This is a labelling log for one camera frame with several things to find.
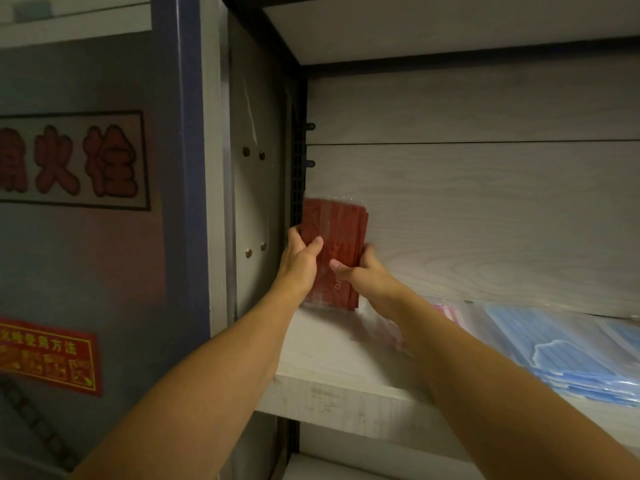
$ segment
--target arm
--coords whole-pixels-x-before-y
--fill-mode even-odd
[[[628,450],[398,282],[371,246],[361,267],[330,265],[398,325],[434,401],[486,478],[640,478]]]
[[[169,371],[69,478],[213,478],[276,372],[322,245],[316,238],[306,248],[290,229],[276,281],[260,303]]]

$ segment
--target black rectangular border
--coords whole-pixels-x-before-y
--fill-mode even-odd
[[[151,211],[151,196],[149,190],[149,167],[147,160],[147,135],[145,133],[145,113],[141,109],[126,109],[123,111],[78,111],[78,112],[44,112],[28,114],[0,114],[2,120],[30,120],[36,118],[64,118],[68,116],[127,116],[135,114],[140,117],[142,132],[142,173],[145,181],[145,206],[130,207],[125,205],[100,205],[94,203],[69,202],[40,202],[36,200],[18,200],[0,198],[0,203],[23,203],[28,205],[46,205],[49,207],[79,207],[81,209],[133,210],[136,212]]]

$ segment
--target fire hydrant cabinet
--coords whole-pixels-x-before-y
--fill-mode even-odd
[[[0,476],[246,313],[304,196],[423,296],[637,319],[639,81],[640,0],[0,1]],[[481,478],[342,318],[296,312],[221,478]],[[640,454],[640,408],[567,400]]]

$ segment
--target blue metal frame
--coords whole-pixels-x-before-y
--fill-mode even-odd
[[[211,336],[200,0],[151,0],[151,17],[167,305],[193,349]]]

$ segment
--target red sticker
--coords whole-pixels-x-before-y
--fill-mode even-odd
[[[102,395],[97,338],[0,317],[0,372]]]

